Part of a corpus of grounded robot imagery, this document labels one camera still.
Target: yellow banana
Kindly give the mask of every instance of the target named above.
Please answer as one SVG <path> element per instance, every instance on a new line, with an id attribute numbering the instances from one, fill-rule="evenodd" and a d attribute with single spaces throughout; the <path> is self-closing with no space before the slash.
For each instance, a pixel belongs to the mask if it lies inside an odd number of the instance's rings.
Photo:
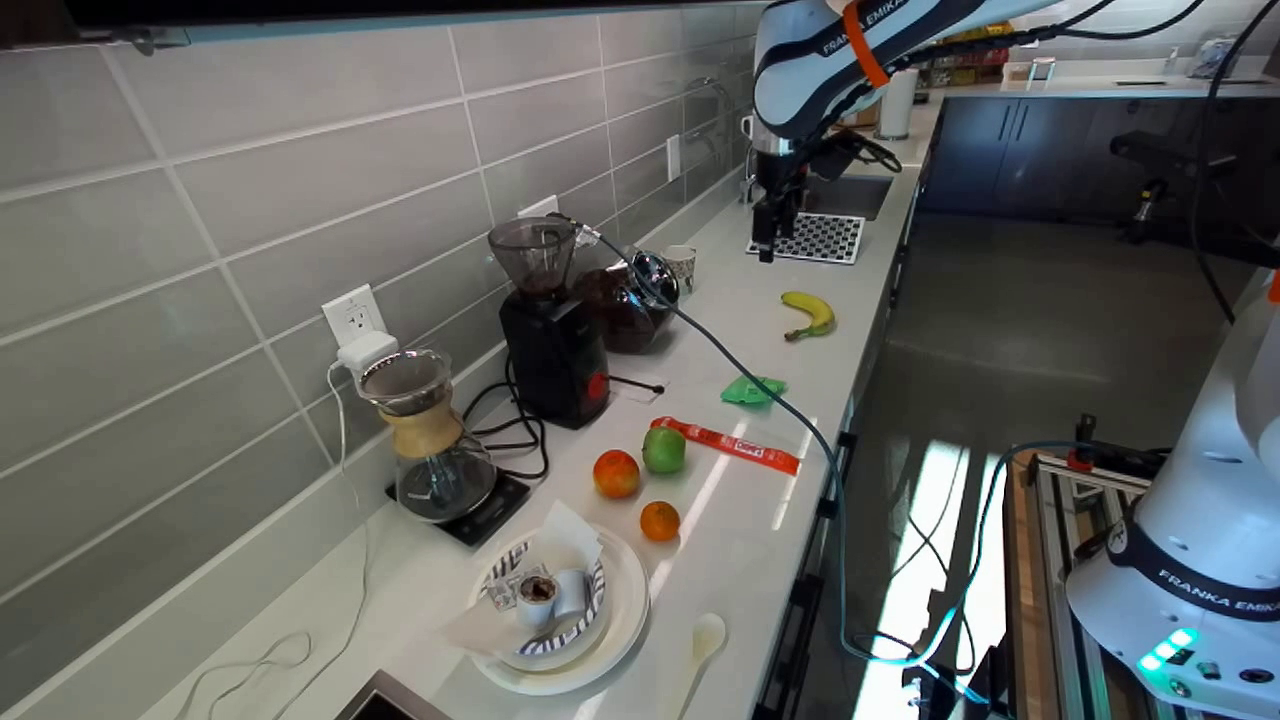
<path id="1" fill-rule="evenodd" d="M 809 324 L 791 328 L 785 338 L 795 342 L 798 337 L 828 337 L 834 328 L 834 311 L 824 295 L 813 292 L 785 292 L 779 295 L 786 306 L 804 311 Z"/>

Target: gray tile backsplash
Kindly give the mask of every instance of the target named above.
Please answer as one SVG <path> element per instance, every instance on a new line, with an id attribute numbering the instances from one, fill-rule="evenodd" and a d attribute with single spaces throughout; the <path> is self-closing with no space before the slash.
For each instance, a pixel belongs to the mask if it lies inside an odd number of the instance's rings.
<path id="1" fill-rule="evenodd" d="M 466 366 L 500 342 L 495 221 L 557 191 L 640 238 L 740 164 L 742 16 L 7 51 L 0 712 L 326 468 L 322 299 L 371 282 Z M 363 444 L 381 421 L 341 386 Z"/>

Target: floor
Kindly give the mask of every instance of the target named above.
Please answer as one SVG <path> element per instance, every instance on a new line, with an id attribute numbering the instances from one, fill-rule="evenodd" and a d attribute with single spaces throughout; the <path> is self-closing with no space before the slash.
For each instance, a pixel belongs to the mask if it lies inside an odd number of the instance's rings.
<path id="1" fill-rule="evenodd" d="M 1216 273 L 1228 292 L 1248 280 L 1234 262 L 1216 260 Z M 942 587 L 954 599 L 959 572 L 942 572 L 942 559 L 969 562 L 991 456 L 1019 439 L 1067 439 L 1078 410 L 1101 416 L 1103 439 L 1173 444 L 1220 332 L 1224 320 L 1193 256 L 1174 248 L 1121 242 L 1108 226 L 920 216 L 905 299 L 858 408 L 845 559 L 830 553 L 795 717 L 914 717 L 900 667 L 868 672 L 834 647 L 839 562 L 849 641 L 868 647 L 871 627 L 893 627 L 922 647 L 947 609 L 947 599 L 927 609 L 927 593 Z M 914 553 L 920 536 L 905 536 L 908 511 L 922 533 L 936 526 L 940 555 Z M 983 562 L 988 578 L 969 593 L 978 647 L 1003 630 L 999 526 L 988 533 Z M 940 635 L 936 664 L 969 664 L 959 624 Z"/>

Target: orange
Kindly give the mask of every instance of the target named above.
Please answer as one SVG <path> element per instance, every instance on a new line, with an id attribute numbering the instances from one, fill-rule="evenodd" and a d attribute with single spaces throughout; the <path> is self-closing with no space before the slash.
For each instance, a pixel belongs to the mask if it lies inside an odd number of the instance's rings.
<path id="1" fill-rule="evenodd" d="M 595 493 L 609 500 L 626 500 L 640 493 L 640 464 L 623 447 L 609 447 L 592 464 Z"/>
<path id="2" fill-rule="evenodd" d="M 653 544 L 674 544 L 681 538 L 681 511 L 663 500 L 653 500 L 642 505 L 640 511 L 640 533 L 653 538 Z"/>

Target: green lime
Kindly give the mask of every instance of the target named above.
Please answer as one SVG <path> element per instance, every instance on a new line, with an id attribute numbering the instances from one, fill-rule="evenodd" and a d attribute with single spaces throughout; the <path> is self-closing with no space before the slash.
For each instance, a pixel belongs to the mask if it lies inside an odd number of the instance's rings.
<path id="1" fill-rule="evenodd" d="M 684 473 L 684 436 L 672 429 L 648 429 L 640 456 L 642 456 L 648 474 L 681 474 Z"/>

